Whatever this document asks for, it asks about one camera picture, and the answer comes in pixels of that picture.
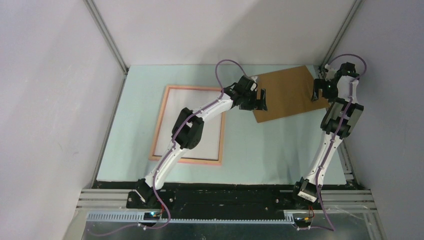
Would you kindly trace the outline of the brown cardboard backing board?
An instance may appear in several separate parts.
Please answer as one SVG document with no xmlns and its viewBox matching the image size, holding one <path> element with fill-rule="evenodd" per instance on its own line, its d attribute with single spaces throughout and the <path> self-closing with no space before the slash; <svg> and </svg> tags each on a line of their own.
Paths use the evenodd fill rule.
<svg viewBox="0 0 424 240">
<path fill-rule="evenodd" d="M 265 90 L 267 111 L 253 112 L 257 123 L 290 117 L 330 106 L 322 98 L 311 101 L 314 77 L 305 65 L 257 75 L 258 88 Z"/>
</svg>

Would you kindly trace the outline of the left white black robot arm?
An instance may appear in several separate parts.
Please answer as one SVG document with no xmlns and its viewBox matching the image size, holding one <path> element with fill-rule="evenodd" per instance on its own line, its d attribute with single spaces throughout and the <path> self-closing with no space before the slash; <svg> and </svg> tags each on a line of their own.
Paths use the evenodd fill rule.
<svg viewBox="0 0 424 240">
<path fill-rule="evenodd" d="M 258 86 L 255 78 L 243 75 L 237 82 L 222 87 L 211 102 L 180 111 L 166 151 L 153 170 L 136 183 L 134 191 L 145 208 L 153 208 L 160 202 L 158 191 L 183 155 L 200 143 L 206 122 L 234 107 L 245 111 L 267 111 L 266 89 Z"/>
</svg>

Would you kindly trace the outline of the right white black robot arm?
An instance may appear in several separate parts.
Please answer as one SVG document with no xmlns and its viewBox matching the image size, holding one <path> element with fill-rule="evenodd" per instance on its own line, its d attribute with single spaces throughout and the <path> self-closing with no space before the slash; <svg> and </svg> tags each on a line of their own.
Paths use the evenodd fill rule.
<svg viewBox="0 0 424 240">
<path fill-rule="evenodd" d="M 291 204 L 297 209 L 304 209 L 317 201 L 333 155 L 352 133 L 364 111 L 356 95 L 359 78 L 355 64 L 346 62 L 339 69 L 327 64 L 324 77 L 314 80 L 311 101 L 315 102 L 322 97 L 330 106 L 320 123 L 320 146 L 310 170 L 295 183 L 290 196 Z"/>
</svg>

